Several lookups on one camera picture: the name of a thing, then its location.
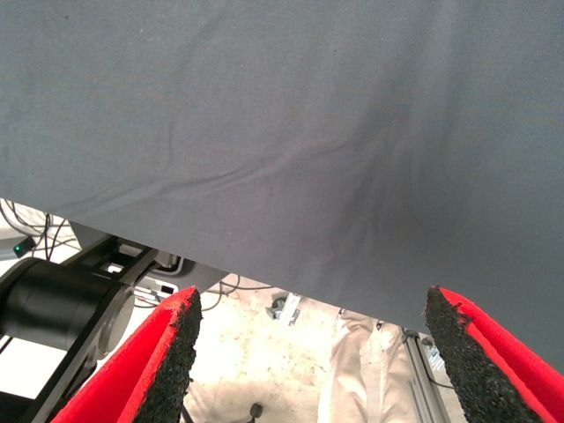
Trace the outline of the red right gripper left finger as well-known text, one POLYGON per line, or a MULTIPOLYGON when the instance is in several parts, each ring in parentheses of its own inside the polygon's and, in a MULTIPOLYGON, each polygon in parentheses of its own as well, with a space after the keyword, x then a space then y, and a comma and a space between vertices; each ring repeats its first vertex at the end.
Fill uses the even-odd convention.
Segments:
POLYGON ((178 422, 201 321, 194 286, 166 298, 53 421, 178 422))

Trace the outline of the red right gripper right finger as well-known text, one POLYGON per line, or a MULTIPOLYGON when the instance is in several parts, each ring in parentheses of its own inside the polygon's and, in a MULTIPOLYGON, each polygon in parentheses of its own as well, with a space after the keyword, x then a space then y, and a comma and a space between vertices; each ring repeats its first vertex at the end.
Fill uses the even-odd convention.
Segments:
POLYGON ((474 302, 431 286, 425 319, 467 421, 563 421, 563 375, 474 302))

